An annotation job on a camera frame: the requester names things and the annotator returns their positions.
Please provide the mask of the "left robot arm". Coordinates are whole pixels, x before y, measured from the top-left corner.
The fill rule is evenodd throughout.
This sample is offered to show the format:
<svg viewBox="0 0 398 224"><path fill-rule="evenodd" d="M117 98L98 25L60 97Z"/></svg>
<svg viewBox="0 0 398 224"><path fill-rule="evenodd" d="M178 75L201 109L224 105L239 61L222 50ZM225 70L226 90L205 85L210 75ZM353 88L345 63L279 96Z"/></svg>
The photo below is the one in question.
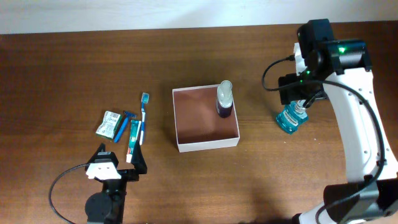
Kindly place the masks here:
<svg viewBox="0 0 398 224"><path fill-rule="evenodd" d="M132 169L118 170L119 161L114 152L106 151L105 144L88 160L85 169L89 179L103 184L102 190L90 196L85 203L88 223L122 223L127 183L137 182L147 173L147 165L137 142L132 150Z"/></svg>

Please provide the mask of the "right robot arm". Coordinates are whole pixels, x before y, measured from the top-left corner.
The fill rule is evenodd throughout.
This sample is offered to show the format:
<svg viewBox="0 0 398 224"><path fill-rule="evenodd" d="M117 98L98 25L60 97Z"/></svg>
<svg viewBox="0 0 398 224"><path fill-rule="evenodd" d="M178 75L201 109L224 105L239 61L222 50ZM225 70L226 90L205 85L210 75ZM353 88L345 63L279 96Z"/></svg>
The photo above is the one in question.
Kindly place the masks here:
<svg viewBox="0 0 398 224"><path fill-rule="evenodd" d="M328 98L345 151L345 184L325 187L323 201L294 223L364 223L397 211L397 159L388 143L362 40L337 40L328 19L297 31L296 72L278 80L282 104Z"/></svg>

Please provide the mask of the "blue Listerine mouthwash bottle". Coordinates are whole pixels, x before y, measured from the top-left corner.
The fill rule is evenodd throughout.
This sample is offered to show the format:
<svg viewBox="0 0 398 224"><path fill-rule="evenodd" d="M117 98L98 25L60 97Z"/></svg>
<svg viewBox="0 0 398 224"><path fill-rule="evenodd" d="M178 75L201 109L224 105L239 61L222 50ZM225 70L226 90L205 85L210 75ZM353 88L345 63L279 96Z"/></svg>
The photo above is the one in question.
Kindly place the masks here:
<svg viewBox="0 0 398 224"><path fill-rule="evenodd" d="M308 121L304 103L305 100L292 101L289 105L285 105L282 112L276 116L277 124L286 133L293 134L299 126Z"/></svg>

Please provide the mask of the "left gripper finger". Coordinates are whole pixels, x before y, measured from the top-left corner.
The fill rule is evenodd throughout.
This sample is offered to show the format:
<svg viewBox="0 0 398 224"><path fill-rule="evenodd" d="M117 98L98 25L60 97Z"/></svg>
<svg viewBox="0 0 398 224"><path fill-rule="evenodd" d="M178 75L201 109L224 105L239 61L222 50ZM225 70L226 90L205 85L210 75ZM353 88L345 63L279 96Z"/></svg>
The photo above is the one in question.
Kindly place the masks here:
<svg viewBox="0 0 398 224"><path fill-rule="evenodd" d="M139 142L135 142L131 156L131 164L134 166L136 172L138 174L147 174L147 165L142 155L141 145Z"/></svg>
<svg viewBox="0 0 398 224"><path fill-rule="evenodd" d="M94 163L95 162L95 160L96 160L96 158L98 157L98 154L100 153L100 152L104 152L105 151L105 144L104 143L101 143L100 145L99 145L99 147L97 148L97 150L94 152L94 154L90 157L90 159L87 161L87 164L91 164L91 163Z"/></svg>

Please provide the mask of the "dark purple pump bottle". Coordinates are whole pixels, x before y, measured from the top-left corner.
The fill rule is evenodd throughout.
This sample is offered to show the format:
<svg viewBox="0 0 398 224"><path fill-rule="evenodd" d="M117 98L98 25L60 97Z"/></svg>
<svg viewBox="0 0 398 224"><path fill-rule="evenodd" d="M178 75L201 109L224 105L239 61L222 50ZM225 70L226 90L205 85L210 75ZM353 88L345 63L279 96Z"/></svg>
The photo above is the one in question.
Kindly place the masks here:
<svg viewBox="0 0 398 224"><path fill-rule="evenodd" d="M221 118L231 115L233 107L233 85L229 80L222 81L216 91L216 110Z"/></svg>

